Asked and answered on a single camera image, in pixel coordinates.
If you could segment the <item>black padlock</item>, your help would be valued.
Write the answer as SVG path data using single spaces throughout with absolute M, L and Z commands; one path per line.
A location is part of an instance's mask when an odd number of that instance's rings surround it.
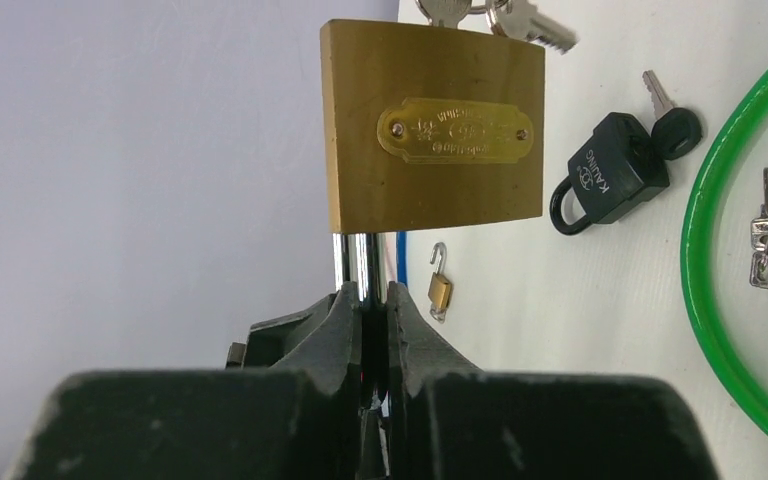
M 637 118 L 610 112 L 567 163 L 568 175 L 555 188 L 549 216 L 556 231 L 572 236 L 593 224 L 611 224 L 670 186 L 665 160 Z M 584 215 L 573 223 L 562 203 L 574 193 Z

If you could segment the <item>blue cable lock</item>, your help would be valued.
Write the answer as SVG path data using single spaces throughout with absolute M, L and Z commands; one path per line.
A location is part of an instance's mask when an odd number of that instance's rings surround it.
M 405 286 L 408 285 L 407 272 L 407 232 L 399 231 L 395 238 L 396 248 L 396 278 L 397 281 Z

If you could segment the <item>silver keys of brass padlock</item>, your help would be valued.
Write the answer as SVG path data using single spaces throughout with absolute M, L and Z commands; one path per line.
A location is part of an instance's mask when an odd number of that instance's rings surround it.
M 468 0 L 416 0 L 419 11 L 431 26 L 457 29 L 469 15 L 483 15 L 495 35 L 540 43 L 562 53 L 569 52 L 579 41 L 575 31 L 542 13 L 527 0 L 484 1 L 481 5 Z

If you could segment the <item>green cable lock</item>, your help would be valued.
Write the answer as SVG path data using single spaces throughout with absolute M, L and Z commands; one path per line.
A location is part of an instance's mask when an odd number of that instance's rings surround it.
M 689 323 L 711 370 L 741 410 L 768 436 L 768 393 L 739 359 L 715 299 L 712 236 L 728 181 L 768 119 L 768 68 L 711 143 L 690 190 L 681 243 L 681 283 Z

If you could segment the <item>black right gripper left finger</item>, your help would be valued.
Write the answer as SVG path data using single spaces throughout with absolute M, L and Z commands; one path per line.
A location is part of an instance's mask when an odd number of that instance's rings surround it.
M 260 366 L 100 370 L 48 396 L 9 479 L 355 479 L 357 286 L 257 324 L 291 349 Z

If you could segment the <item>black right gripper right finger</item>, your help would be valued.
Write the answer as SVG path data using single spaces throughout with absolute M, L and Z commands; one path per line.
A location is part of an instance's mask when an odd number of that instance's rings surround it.
M 715 479 L 689 405 L 636 375 L 478 368 L 387 294 L 395 479 Z

